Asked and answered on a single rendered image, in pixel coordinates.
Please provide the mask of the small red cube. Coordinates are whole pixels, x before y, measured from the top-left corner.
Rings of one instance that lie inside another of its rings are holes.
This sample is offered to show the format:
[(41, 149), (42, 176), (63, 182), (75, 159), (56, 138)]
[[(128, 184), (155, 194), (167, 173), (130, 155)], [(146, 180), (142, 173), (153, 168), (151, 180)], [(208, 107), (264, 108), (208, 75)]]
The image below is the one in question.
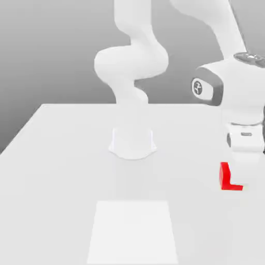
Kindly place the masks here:
[(242, 191), (243, 185), (231, 184), (231, 172), (227, 162), (220, 163), (219, 183), (221, 190), (237, 190)]

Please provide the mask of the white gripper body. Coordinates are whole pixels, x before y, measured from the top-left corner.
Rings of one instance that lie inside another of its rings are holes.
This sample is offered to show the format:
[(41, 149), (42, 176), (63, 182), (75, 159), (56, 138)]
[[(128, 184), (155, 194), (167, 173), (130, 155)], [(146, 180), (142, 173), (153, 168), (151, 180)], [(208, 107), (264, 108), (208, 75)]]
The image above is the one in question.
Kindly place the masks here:
[(232, 152), (230, 163), (231, 181), (233, 184), (246, 185), (255, 176), (260, 161), (260, 154), (254, 152)]

